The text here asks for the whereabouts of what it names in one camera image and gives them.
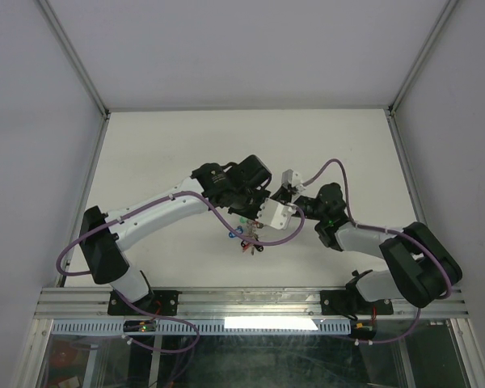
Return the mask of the metal disc with keyrings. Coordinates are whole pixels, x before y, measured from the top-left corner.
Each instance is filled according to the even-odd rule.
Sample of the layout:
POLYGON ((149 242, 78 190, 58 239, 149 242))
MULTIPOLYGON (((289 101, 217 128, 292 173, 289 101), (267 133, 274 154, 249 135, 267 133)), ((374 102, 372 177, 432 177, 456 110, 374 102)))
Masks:
MULTIPOLYGON (((262 229, 264 228, 264 225, 260 222, 247 219, 247 224, 245 226, 241 225, 241 227, 244 229, 242 234, 246 238, 249 238, 249 239, 252 239, 252 240, 255 240, 255 241, 259 241, 259 232, 262 231, 262 229)), ((251 248, 252 248, 253 245, 255 245, 255 244, 252 243, 252 242, 248 242, 247 240, 242 239, 241 242, 240 242, 242 253, 249 253, 250 255, 253 255, 251 253, 251 248)))

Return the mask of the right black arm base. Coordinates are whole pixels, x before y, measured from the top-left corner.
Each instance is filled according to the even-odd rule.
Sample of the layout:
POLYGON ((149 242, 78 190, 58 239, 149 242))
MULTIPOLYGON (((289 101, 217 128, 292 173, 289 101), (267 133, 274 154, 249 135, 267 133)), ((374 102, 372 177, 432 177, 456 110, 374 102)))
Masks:
POLYGON ((357 282, 369 275, 371 270, 359 273, 352 272, 352 279, 343 289, 324 289, 319 292, 320 306, 323 316, 340 315, 351 321, 356 321, 358 315, 369 315, 370 317, 394 314, 392 304, 386 303, 385 299, 374 302, 367 302, 357 290, 357 282))

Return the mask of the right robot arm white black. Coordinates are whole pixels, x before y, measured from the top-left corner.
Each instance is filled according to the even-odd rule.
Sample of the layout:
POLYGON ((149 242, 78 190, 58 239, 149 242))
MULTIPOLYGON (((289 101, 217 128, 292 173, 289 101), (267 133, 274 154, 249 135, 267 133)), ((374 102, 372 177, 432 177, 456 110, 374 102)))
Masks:
POLYGON ((271 198, 291 202, 315 220, 314 230, 325 247, 385 261, 385 271, 354 272, 346 284, 346 306, 355 313, 380 299, 403 298, 423 309, 462 280, 461 267, 424 223, 414 221, 397 230, 354 223, 337 183, 323 185, 314 198, 299 196, 291 187, 280 188, 271 198))

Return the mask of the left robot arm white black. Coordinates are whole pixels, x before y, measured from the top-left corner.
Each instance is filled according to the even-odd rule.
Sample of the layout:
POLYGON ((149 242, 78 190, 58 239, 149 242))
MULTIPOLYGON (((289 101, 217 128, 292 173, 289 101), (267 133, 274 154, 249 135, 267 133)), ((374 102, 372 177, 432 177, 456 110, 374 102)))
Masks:
POLYGON ((87 209, 79 243, 93 281, 110 285, 125 296, 125 305, 144 314, 153 305, 145 277, 124 253, 150 234, 186 217, 209 211, 209 206, 254 219, 269 196, 272 173, 255 155, 240 163, 205 163, 172 189, 136 205, 103 212, 87 209))

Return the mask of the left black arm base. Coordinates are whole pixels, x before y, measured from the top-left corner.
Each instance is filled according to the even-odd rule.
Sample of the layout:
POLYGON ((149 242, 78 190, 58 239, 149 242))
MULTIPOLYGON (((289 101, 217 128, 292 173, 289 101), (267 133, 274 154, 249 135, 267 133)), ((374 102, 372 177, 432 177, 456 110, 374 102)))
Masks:
MULTIPOLYGON (((180 294, 181 292, 176 289, 152 288, 148 295, 143 297, 140 301, 134 302, 133 304, 137 308, 151 314, 176 316, 180 294)), ((113 289, 110 292, 108 315, 132 316, 140 315, 140 313, 137 310, 133 310, 131 307, 129 307, 126 302, 120 298, 118 292, 113 289)))

